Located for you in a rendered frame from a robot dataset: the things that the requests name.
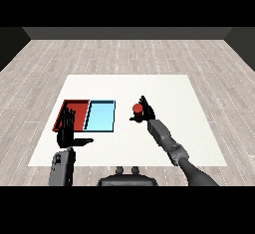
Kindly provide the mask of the dark grey robot body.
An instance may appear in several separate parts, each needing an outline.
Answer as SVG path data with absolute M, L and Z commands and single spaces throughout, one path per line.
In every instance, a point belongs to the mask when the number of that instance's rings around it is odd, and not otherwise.
M 141 175 L 137 166 L 131 168 L 131 174 L 124 174 L 124 168 L 118 166 L 116 173 L 101 178 L 98 186 L 157 186 L 154 178 Z

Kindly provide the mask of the red shallow open box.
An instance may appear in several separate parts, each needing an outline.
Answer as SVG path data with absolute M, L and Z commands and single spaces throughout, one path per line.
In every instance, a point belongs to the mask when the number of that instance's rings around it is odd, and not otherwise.
M 62 125 L 64 109 L 69 109 L 76 112 L 74 121 L 74 132 L 82 132 L 85 126 L 89 103 L 89 100 L 64 100 L 52 128 L 52 131 L 57 132 L 59 130 L 59 127 Z

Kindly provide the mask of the small red can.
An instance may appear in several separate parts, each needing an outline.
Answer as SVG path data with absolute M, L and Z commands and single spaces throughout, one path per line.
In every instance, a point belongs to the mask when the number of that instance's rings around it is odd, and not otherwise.
M 141 116 L 142 116 L 143 108 L 142 108 L 142 105 L 141 105 L 141 104 L 135 104 L 135 105 L 132 107 L 132 110 L 133 110 L 133 115 L 134 115 L 135 117 L 141 117 Z

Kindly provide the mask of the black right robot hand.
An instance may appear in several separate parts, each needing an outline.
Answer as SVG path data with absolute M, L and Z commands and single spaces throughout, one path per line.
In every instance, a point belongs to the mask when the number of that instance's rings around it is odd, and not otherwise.
M 144 120 L 148 121 L 150 119 L 155 119 L 154 111 L 152 107 L 148 104 L 145 96 L 140 97 L 138 104 L 142 105 L 142 108 L 143 108 L 142 116 L 141 117 L 132 116 L 130 120 L 134 120 L 136 122 L 143 122 Z

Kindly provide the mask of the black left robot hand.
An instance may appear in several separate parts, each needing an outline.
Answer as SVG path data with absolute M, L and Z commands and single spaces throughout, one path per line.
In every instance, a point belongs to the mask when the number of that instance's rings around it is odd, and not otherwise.
M 92 138 L 74 138 L 74 124 L 76 112 L 66 108 L 62 114 L 62 125 L 57 134 L 57 144 L 60 148 L 69 146 L 85 146 L 93 142 Z

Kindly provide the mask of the light blue shallow open box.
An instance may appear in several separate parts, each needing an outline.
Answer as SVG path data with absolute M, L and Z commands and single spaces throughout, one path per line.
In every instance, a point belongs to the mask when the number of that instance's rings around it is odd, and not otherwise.
M 91 100 L 84 121 L 84 132 L 113 132 L 116 102 Z

